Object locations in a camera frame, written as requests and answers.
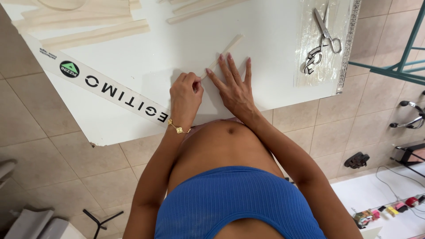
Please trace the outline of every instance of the teal metal frame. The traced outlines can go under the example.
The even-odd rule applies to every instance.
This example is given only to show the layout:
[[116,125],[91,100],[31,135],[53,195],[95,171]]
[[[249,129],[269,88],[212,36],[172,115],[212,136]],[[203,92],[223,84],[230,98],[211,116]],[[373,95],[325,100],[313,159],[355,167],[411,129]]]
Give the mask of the teal metal frame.
[[407,65],[425,63],[425,60],[416,60],[412,62],[406,62],[407,57],[409,56],[409,53],[411,50],[425,51],[425,48],[423,47],[413,47],[413,42],[416,39],[416,36],[419,31],[419,27],[422,24],[424,16],[425,16],[425,1],[422,3],[422,7],[419,11],[418,18],[416,19],[415,25],[413,26],[413,30],[412,30],[412,33],[410,34],[409,41],[407,42],[407,46],[404,50],[403,56],[401,57],[400,62],[398,62],[397,64],[385,66],[385,67],[376,67],[372,65],[365,65],[365,64],[351,62],[351,61],[348,63],[350,65],[356,65],[356,66],[368,68],[370,69],[370,72],[372,73],[376,73],[376,74],[380,74],[380,75],[384,75],[384,76],[388,76],[388,77],[392,77],[392,78],[396,78],[400,80],[405,80],[405,81],[413,82],[420,85],[425,85],[425,77],[411,74],[412,72],[425,70],[424,66],[418,67],[418,68],[412,68],[408,70],[404,69],[404,67]]

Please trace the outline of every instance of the clear plastic bag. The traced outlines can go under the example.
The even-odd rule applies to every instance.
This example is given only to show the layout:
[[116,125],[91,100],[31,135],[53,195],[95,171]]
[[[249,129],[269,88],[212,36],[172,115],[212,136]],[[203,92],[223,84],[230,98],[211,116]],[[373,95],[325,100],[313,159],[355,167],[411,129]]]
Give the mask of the clear plastic bag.
[[[342,51],[338,54],[332,51],[328,39],[323,40],[327,45],[322,48],[322,60],[318,65],[311,64],[309,69],[311,74],[305,74],[304,69],[308,62],[309,52],[319,47],[322,42],[322,31],[314,15],[317,8],[322,19],[325,16],[327,0],[303,0],[303,15],[301,21],[300,38],[296,51],[294,75],[294,86],[316,86],[337,81],[340,75],[341,63],[344,56],[344,47],[347,38],[347,30],[351,16],[353,0],[330,0],[329,1],[329,26],[328,30],[332,38],[339,38],[342,44]],[[319,60],[319,54],[315,57],[315,62]]]

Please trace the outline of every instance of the blue crop top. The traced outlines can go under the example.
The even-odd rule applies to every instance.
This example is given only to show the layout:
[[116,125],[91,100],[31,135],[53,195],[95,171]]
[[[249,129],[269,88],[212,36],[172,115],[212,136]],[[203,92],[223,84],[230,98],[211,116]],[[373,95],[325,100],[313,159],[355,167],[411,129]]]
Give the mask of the blue crop top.
[[178,185],[158,211],[155,239],[213,239],[242,218],[261,220],[285,239],[326,239],[294,185],[244,166],[212,169]]

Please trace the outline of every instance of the white cutting table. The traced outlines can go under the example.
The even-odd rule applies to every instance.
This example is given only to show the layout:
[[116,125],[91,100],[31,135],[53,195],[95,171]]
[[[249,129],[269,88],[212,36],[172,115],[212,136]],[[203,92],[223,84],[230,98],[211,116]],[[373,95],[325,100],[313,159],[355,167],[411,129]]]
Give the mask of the white cutting table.
[[[252,58],[252,88],[260,110],[329,97],[336,92],[337,80],[318,86],[294,87],[294,72],[299,71],[294,59],[302,23],[302,1],[250,0],[174,25],[166,19],[173,17],[172,9],[181,5],[158,4],[154,0],[141,0],[141,4],[142,9],[132,11],[133,18],[146,18],[151,32],[61,52],[169,109],[169,89],[177,76],[189,71],[202,75],[230,41],[237,34],[243,34],[244,39],[232,54],[241,72],[245,70],[245,59]],[[338,11],[348,12],[351,4],[352,0],[340,0]],[[12,20],[22,19],[23,11],[36,9],[2,5]],[[330,25],[342,28],[339,22],[335,20]],[[101,27],[105,26],[40,31],[31,36],[42,40]],[[34,54],[39,51],[31,46],[30,49]],[[95,145],[111,145],[165,131],[164,127],[63,77],[46,69],[45,72],[87,139]],[[205,93],[195,125],[233,117],[208,77],[202,85]]]

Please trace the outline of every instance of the green logo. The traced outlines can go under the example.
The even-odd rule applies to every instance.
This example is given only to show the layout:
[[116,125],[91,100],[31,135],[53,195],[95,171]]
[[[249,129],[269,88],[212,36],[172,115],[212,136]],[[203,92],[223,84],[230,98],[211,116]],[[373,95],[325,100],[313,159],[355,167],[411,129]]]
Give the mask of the green logo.
[[78,66],[75,65],[73,62],[70,62],[70,61],[63,61],[60,64],[60,71],[62,72],[62,74],[66,75],[70,78],[75,78],[79,75]]

